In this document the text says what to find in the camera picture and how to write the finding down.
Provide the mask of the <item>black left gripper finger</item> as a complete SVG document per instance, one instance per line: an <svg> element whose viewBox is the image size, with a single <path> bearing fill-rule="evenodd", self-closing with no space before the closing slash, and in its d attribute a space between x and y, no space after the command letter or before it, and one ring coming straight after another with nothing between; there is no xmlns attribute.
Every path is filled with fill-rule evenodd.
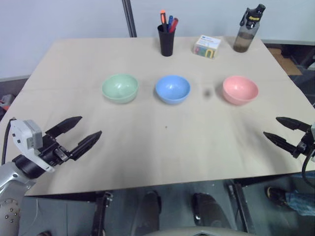
<svg viewBox="0 0 315 236"><path fill-rule="evenodd" d="M80 141L76 148L74 148L70 152L70 159L76 161L79 159L82 155L84 155L87 151L89 151L99 140L100 136L102 135L102 131L98 131L96 133L93 133L86 138L84 138L82 141Z"/></svg>
<svg viewBox="0 0 315 236"><path fill-rule="evenodd" d="M70 117L67 118L57 125L53 126L49 130L45 132L45 139L46 140L54 140L56 139L59 135L64 134L68 132L70 129L74 128L76 124L82 119L81 116L76 116L76 117Z"/></svg>

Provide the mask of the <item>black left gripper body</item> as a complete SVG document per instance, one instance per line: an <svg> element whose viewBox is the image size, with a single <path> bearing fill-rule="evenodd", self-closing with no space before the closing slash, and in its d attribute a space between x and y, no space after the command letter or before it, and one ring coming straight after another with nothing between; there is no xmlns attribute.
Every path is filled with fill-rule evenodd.
<svg viewBox="0 0 315 236"><path fill-rule="evenodd" d="M70 151L60 145L56 138L47 134L43 136L43 146L38 150L39 157L53 167L72 158Z"/></svg>

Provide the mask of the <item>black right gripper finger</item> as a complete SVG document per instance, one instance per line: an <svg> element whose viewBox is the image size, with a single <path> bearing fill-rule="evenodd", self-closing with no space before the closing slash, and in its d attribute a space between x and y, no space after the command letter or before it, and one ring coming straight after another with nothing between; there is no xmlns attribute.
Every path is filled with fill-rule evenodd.
<svg viewBox="0 0 315 236"><path fill-rule="evenodd" d="M278 135L268 133L268 132L263 132L263 134L273 144L275 144L276 146L280 147L281 149L289 152L294 158L297 158L299 156L299 153L297 152L297 147L288 143L286 141L286 139L284 139Z"/></svg>
<svg viewBox="0 0 315 236"><path fill-rule="evenodd" d="M283 126L291 129L291 130L300 130L305 133L311 131L311 125L306 124L302 121L292 119L292 118L287 118L287 117L276 117L276 120L281 123Z"/></svg>

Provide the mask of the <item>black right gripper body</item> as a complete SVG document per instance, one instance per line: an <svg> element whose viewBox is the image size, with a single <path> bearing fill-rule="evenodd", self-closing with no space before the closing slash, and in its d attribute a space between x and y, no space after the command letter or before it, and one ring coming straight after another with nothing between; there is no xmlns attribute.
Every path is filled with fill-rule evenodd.
<svg viewBox="0 0 315 236"><path fill-rule="evenodd" d="M315 147L314 142L313 133L311 130L308 130L296 147L296 158L298 158L301 154L307 156Z"/></svg>

